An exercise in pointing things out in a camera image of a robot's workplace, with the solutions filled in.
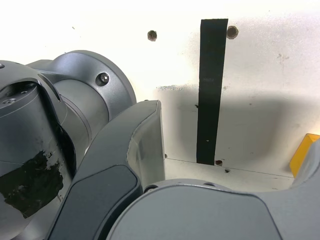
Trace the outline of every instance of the black tape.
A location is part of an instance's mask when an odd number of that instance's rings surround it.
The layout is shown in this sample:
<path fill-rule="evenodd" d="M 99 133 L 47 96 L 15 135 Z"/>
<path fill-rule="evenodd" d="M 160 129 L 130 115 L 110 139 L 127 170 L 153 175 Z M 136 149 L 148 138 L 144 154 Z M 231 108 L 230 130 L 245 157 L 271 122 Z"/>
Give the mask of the black tape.
<path fill-rule="evenodd" d="M 228 19 L 201 20 L 196 162 L 215 164 Z"/>

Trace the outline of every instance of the yellow object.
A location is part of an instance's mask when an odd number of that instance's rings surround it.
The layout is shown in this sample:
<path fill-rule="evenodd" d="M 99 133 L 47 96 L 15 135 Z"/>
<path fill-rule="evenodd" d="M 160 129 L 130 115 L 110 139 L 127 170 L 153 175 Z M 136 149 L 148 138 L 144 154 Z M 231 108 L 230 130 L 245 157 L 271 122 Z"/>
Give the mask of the yellow object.
<path fill-rule="evenodd" d="M 311 144 L 317 141 L 319 138 L 320 138 L 320 135 L 315 135 L 310 133 L 304 136 L 304 139 L 302 140 L 298 149 L 295 151 L 295 154 L 293 155 L 290 162 L 291 172 L 294 177 L 297 176 L 299 169 L 305 160 L 305 157 L 308 153 L 308 150 Z"/>

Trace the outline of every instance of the gray cylinder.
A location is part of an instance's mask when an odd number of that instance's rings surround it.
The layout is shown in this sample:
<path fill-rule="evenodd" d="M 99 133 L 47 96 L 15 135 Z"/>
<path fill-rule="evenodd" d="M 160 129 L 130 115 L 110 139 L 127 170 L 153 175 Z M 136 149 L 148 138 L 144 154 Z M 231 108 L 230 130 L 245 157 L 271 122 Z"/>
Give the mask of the gray cylinder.
<path fill-rule="evenodd" d="M 0 127 L 0 237 L 7 240 L 40 209 L 62 201 L 71 177 L 37 84 L 0 91 Z"/>
<path fill-rule="evenodd" d="M 102 97 L 89 85 L 77 80 L 63 80 L 54 85 L 64 102 L 83 121 L 89 144 L 108 123 L 107 106 Z"/>

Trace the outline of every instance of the screw head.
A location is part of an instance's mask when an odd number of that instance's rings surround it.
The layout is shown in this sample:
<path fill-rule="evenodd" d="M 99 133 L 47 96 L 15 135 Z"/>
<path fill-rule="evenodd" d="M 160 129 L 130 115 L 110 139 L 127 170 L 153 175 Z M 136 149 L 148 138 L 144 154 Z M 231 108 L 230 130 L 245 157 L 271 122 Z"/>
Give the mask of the screw head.
<path fill-rule="evenodd" d="M 107 84 L 107 83 L 109 82 L 109 75 L 106 74 L 105 72 L 104 72 L 104 73 L 101 73 L 101 74 L 100 74 L 100 80 L 101 80 L 103 83 Z"/>
<path fill-rule="evenodd" d="M 15 101 L 16 101 L 15 98 L 11 98 L 11 99 L 7 99 L 7 100 L 3 101 L 2 103 L 3 104 L 13 104 Z"/>

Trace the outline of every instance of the black vertical strip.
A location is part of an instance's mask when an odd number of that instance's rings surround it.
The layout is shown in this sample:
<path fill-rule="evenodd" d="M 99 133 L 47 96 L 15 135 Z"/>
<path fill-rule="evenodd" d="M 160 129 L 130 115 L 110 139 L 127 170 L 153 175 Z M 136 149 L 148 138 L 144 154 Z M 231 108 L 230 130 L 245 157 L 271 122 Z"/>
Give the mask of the black vertical strip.
<path fill-rule="evenodd" d="M 201 20 L 196 162 L 215 164 L 228 19 Z"/>

